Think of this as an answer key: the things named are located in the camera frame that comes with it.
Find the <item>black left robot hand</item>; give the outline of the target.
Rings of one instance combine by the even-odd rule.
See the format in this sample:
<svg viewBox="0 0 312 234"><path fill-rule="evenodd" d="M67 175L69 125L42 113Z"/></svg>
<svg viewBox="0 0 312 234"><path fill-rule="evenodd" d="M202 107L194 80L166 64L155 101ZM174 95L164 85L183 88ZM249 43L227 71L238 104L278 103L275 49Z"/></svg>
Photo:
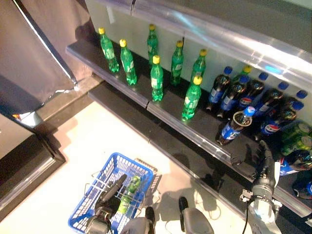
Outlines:
<svg viewBox="0 0 312 234"><path fill-rule="evenodd" d="M121 200L117 198L118 191L123 186L123 182L126 178L127 175L123 174L115 182L110 181L108 183L95 204L96 217L109 220L116 214L121 203Z"/></svg>

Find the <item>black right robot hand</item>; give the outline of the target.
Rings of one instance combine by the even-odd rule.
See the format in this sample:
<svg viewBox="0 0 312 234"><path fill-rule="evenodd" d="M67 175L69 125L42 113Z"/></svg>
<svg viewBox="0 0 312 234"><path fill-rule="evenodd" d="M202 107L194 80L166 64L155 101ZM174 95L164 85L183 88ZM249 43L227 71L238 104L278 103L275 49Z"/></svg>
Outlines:
<svg viewBox="0 0 312 234"><path fill-rule="evenodd" d="M268 144L264 140L259 142L260 163L255 171L254 181L275 185L275 161Z"/></svg>

